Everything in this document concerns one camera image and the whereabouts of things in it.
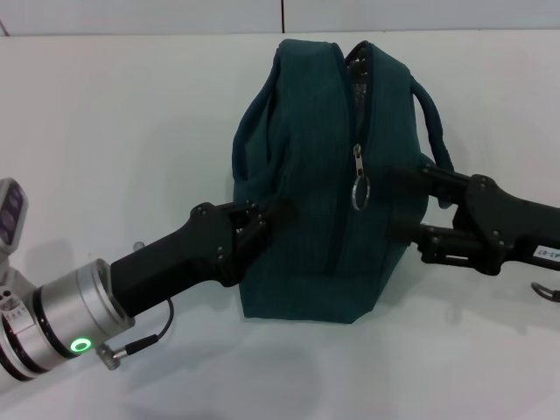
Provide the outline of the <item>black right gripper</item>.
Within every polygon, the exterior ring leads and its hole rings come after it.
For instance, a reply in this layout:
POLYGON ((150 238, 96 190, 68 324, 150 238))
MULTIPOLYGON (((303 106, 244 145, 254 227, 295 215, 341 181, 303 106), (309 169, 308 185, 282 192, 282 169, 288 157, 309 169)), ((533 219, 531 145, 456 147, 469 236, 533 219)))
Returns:
POLYGON ((464 267, 496 276, 505 262, 559 270, 557 257, 539 256, 540 247, 559 251, 559 209, 519 199, 487 176, 470 177, 437 166, 392 168, 388 187, 410 197, 434 197, 441 207, 457 204, 453 227, 397 220, 388 225, 391 241, 416 244, 428 264, 464 267))

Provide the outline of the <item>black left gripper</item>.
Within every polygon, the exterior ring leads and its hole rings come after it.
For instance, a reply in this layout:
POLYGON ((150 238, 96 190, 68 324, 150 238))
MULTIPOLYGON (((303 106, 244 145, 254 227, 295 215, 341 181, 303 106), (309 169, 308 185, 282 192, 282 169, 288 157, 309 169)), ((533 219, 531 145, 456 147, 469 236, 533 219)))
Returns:
POLYGON ((298 217, 289 200, 202 203, 175 232, 110 264, 112 291, 130 317, 205 281, 232 287, 270 245, 266 223, 284 226, 298 217), (235 257, 236 229, 237 261, 235 257))

